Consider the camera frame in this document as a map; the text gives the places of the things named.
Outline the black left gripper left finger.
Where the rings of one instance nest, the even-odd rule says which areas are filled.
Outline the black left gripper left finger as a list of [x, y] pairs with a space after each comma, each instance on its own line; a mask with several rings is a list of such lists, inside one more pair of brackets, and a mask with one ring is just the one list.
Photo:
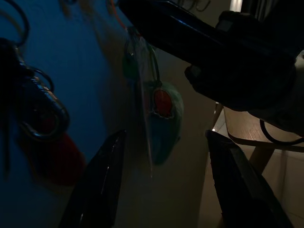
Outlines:
[[113, 228], [122, 181], [126, 132], [110, 135], [75, 185], [58, 228]]

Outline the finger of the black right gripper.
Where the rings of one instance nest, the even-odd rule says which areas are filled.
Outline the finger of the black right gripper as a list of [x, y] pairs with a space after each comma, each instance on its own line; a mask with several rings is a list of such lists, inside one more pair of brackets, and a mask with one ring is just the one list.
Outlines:
[[146, 41], [195, 66], [238, 45], [170, 0], [119, 0], [119, 9]]

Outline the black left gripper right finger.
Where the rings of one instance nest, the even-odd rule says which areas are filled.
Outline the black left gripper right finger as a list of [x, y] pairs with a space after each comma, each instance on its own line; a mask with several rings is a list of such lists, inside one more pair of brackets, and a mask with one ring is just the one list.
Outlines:
[[262, 174], [229, 138], [206, 131], [225, 228], [294, 228]]

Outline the teal plush keychain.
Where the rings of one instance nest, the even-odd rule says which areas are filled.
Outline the teal plush keychain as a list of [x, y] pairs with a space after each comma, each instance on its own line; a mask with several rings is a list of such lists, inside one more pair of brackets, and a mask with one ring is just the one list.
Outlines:
[[133, 96], [136, 117], [143, 126], [149, 171], [162, 165], [180, 140], [184, 104], [181, 94], [161, 79], [154, 47], [135, 27], [126, 28], [123, 75]]

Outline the key bunch with red tag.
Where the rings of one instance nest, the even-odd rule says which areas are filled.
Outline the key bunch with red tag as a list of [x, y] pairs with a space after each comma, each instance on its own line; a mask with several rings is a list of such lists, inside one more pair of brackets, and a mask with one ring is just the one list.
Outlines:
[[0, 37], [0, 130], [4, 176], [10, 173], [10, 118], [19, 126], [17, 144], [24, 152], [35, 181], [73, 186], [86, 163], [67, 134], [70, 116], [54, 94], [52, 79], [28, 66], [20, 52], [29, 36], [29, 20], [14, 0], [2, 0], [21, 17], [24, 29], [18, 41]]

